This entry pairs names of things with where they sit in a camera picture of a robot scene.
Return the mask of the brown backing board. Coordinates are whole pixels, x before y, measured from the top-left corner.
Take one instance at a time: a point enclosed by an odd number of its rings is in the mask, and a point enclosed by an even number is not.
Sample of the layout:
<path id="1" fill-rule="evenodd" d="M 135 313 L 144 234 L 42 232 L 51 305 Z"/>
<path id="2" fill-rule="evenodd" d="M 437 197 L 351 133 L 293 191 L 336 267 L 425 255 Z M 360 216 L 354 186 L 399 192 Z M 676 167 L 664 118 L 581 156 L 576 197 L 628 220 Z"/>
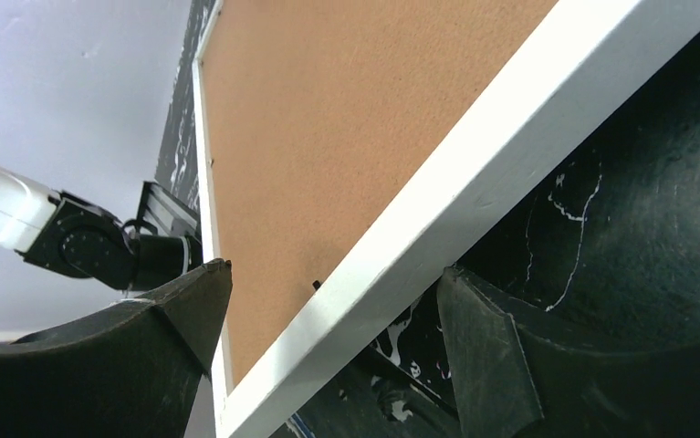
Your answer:
<path id="1" fill-rule="evenodd" d="M 239 382 L 552 8 L 227 1 L 203 56 Z"/>

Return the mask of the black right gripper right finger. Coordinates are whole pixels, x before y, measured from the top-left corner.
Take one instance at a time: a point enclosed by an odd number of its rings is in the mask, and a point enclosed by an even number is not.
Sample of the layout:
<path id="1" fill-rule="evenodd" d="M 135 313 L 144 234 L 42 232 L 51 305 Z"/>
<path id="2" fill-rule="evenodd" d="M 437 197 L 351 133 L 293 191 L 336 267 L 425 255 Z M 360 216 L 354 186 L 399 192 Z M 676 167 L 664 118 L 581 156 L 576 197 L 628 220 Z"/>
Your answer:
<path id="1" fill-rule="evenodd" d="M 437 285 L 465 437 L 700 437 L 700 342 L 637 349 L 459 266 Z"/>

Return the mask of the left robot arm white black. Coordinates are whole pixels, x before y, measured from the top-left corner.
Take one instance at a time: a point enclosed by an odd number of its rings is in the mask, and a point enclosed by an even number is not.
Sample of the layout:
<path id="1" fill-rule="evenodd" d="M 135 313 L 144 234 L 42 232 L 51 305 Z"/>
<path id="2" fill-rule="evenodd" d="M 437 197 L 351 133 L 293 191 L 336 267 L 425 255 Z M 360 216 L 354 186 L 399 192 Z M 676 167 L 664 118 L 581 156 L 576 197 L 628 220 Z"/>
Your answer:
<path id="1" fill-rule="evenodd" d="M 144 182 L 136 216 L 0 167 L 0 247 L 61 276 L 119 291 L 160 287 L 203 262 L 198 214 L 157 182 Z"/>

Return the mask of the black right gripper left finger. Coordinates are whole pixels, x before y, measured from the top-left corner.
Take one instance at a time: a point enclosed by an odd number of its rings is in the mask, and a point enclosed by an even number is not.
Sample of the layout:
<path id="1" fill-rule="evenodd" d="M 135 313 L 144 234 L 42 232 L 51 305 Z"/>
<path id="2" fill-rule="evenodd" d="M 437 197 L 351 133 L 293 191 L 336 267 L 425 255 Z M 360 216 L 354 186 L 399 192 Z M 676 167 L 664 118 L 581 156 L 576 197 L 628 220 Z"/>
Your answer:
<path id="1" fill-rule="evenodd" d="M 221 258 L 0 342 L 0 437 L 182 437 L 232 293 Z"/>

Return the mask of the white picture frame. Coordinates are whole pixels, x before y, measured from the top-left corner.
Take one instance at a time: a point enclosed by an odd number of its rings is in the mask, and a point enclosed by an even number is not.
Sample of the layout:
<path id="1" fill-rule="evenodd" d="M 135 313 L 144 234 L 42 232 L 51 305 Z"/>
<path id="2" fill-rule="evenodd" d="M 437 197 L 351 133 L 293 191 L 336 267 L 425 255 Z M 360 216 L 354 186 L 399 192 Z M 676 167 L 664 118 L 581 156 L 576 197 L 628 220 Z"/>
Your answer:
<path id="1" fill-rule="evenodd" d="M 700 1 L 560 1 L 238 384 L 219 437 L 267 437 L 700 32 Z"/>

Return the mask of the aluminium front rail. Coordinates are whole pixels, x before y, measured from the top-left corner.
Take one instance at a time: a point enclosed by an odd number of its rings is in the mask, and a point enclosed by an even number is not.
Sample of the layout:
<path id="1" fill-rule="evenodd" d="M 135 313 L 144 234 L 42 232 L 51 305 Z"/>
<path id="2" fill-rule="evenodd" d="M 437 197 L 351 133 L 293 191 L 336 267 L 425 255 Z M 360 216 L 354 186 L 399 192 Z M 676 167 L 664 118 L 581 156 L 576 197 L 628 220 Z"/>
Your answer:
<path id="1" fill-rule="evenodd" d="M 200 215 L 157 182 L 143 183 L 135 218 L 151 224 L 158 235 L 201 239 Z"/>

